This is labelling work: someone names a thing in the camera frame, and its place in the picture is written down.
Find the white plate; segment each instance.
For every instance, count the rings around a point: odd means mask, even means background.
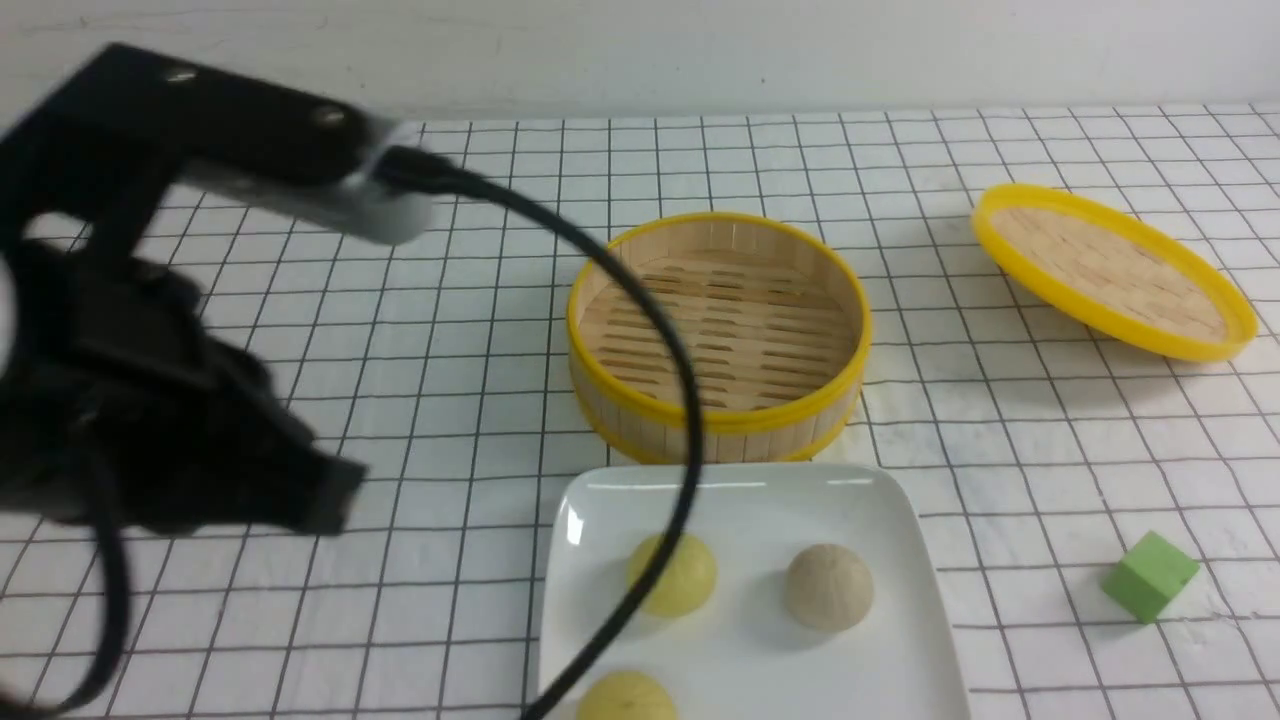
[[[681,473],[607,468],[564,491],[547,570],[540,688],[622,596],[627,557],[666,525]],[[690,530],[718,561],[712,598],[673,621],[637,615],[559,717],[572,717],[593,682],[623,669],[662,683],[685,720],[970,717],[919,521],[887,473],[812,462],[712,465]],[[867,619],[833,637],[801,626],[782,605],[787,565],[819,542],[861,555],[876,583]]]

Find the green wooden block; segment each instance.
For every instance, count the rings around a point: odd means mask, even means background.
[[[1142,624],[1156,616],[1199,570],[1199,564],[1155,532],[1142,536],[1111,574],[1102,592],[1133,614]]]

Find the black cable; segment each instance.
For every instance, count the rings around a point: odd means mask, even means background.
[[[388,150],[375,173],[379,179],[399,190],[425,192],[428,195],[458,195],[500,205],[563,237],[577,247],[580,252],[586,255],[588,259],[599,265],[604,270],[604,274],[609,275],[631,297],[645,316],[649,318],[649,322],[653,323],[654,329],[658,331],[662,341],[667,345],[671,359],[676,365],[676,373],[680,375],[681,398],[685,406],[685,427],[687,430],[685,478],[681,482],[680,493],[676,497],[676,505],[671,511],[671,519],[663,533],[662,542],[658,543],[658,548],[644,573],[640,574],[636,583],[622,597],[622,601],[618,602],[618,606],[609,618],[600,625],[600,629],[595,632],[595,635],[582,646],[577,656],[548,685],[547,692],[521,715],[521,720],[541,720],[563,700],[573,684],[590,670],[591,665],[604,653],[604,650],[626,628],[631,616],[639,610],[640,603],[644,602],[649,593],[653,592],[654,585],[658,584],[658,579],[676,552],[676,543],[680,542],[685,532],[689,514],[694,506],[694,496],[698,492],[698,478],[703,471],[703,411],[698,400],[698,379],[694,375],[694,364],[675,325],[672,325],[667,314],[649,291],[640,284],[640,281],[617,258],[611,255],[604,246],[591,240],[585,232],[552,210],[513,190],[494,184],[479,174],[457,168],[444,158],[412,147],[393,147]]]
[[[41,706],[17,701],[0,689],[0,717],[4,720],[45,720],[93,702],[110,684],[124,657],[132,612],[129,561],[120,538],[115,478],[93,441],[91,423],[91,419],[84,419],[72,427],[68,475],[84,498],[87,519],[97,542],[97,561],[102,566],[102,634],[84,678],[67,700]]]

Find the bamboo steamer basket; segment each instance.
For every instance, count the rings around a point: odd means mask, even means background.
[[[808,460],[844,429],[872,343],[867,293],[796,228],[732,213],[666,218],[609,245],[694,357],[705,461]],[[595,264],[568,297],[570,375],[591,427],[640,462],[682,462],[680,383],[658,333]]]

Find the white table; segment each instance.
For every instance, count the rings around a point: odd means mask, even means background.
[[[876,310],[864,402],[822,457],[922,515],[975,717],[1280,717],[1280,105],[429,124],[603,238],[763,213],[840,249]],[[1065,186],[1187,241],[1262,334],[1190,366],[1098,337],[1002,277],[987,186]],[[69,242],[74,225],[46,231]],[[142,632],[111,717],[515,717],[564,484],[622,462],[580,418],[563,309],[582,260],[444,206],[388,249],[175,191],[145,251],[211,288],[328,447],[371,465],[352,529],[132,542]],[[1155,529],[1204,562],[1138,628],[1101,574]],[[41,696],[96,641],[79,532],[0,520],[0,678]]]

